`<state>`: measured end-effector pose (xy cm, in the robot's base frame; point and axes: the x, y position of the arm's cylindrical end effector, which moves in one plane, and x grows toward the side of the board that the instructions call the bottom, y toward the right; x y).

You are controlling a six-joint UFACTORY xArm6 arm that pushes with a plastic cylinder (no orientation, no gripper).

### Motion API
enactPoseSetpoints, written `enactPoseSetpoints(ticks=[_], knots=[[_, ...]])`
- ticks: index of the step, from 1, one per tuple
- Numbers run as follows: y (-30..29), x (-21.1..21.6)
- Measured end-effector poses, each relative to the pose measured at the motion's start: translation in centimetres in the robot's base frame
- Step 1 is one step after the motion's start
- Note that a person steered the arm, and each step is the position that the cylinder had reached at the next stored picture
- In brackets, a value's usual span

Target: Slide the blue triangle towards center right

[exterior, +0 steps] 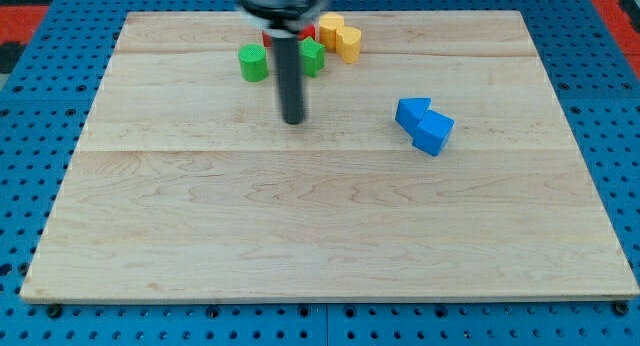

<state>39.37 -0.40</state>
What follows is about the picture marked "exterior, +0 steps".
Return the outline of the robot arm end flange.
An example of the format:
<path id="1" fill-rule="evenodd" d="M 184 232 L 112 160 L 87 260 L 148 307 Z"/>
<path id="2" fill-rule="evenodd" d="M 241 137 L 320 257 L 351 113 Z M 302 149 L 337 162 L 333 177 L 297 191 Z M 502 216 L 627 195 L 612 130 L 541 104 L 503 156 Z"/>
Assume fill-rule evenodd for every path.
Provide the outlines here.
<path id="1" fill-rule="evenodd" d="M 298 32 L 315 22 L 332 0 L 237 0 L 238 9 L 261 30 Z"/>

